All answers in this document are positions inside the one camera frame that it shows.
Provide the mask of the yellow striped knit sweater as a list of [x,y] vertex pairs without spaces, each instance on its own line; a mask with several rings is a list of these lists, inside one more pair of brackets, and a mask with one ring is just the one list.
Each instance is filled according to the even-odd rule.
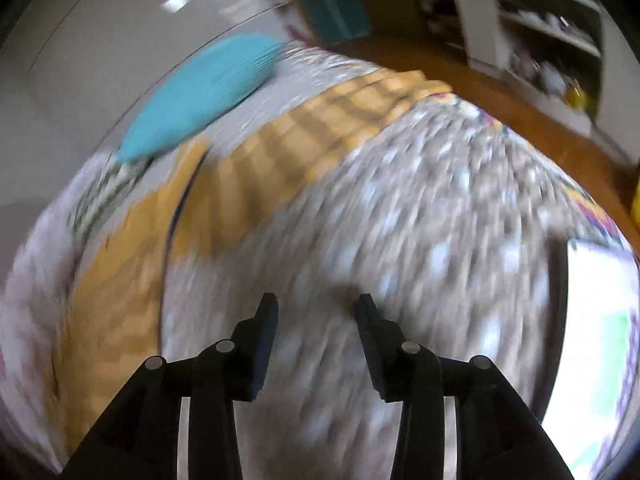
[[274,118],[218,162],[202,138],[181,144],[169,180],[129,207],[78,275],[54,360],[66,451],[160,351],[170,266],[234,245],[416,102],[448,91],[417,70],[376,70]]

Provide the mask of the turquoise pillow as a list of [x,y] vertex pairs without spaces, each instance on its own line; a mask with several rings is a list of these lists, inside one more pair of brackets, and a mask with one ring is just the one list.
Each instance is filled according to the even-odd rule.
[[283,42],[265,35],[232,36],[183,64],[142,107],[117,151],[137,162],[175,148],[240,104],[273,74]]

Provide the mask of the white shelf unit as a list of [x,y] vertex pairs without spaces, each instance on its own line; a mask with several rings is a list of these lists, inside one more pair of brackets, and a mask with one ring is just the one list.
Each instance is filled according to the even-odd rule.
[[598,0],[454,3],[473,70],[638,164],[639,59]]

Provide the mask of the grey white-dotted bedspread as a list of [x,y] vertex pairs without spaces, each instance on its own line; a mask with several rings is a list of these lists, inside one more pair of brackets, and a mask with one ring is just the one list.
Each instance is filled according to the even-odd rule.
[[[286,49],[244,101],[150,157],[85,242],[73,293],[129,207],[169,180],[181,144],[202,138],[207,160],[218,162],[274,118],[376,70],[386,68]],[[474,104],[435,94],[234,245],[170,266],[157,353],[196,356],[273,292],[280,322],[265,387],[236,416],[247,478],[384,479],[399,412],[371,386],[352,319],[356,296],[372,295],[443,356],[487,353],[531,401],[552,349],[552,259],[569,240],[630,251],[618,226],[552,160]]]

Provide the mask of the pink floral rolled blanket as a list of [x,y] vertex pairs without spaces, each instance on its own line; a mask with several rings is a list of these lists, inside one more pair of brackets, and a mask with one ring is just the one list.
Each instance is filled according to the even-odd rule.
[[54,472],[66,453],[61,424],[48,413],[53,351],[82,252],[68,219],[110,158],[92,155],[39,215],[1,289],[1,428],[11,444]]

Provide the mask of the olive white-dotted pillow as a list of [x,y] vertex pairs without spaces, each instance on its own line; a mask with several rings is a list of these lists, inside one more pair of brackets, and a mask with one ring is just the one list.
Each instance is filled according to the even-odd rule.
[[105,153],[105,156],[105,162],[89,179],[67,219],[74,235],[83,243],[116,203],[138,183],[152,162],[150,158],[121,162],[114,152]]

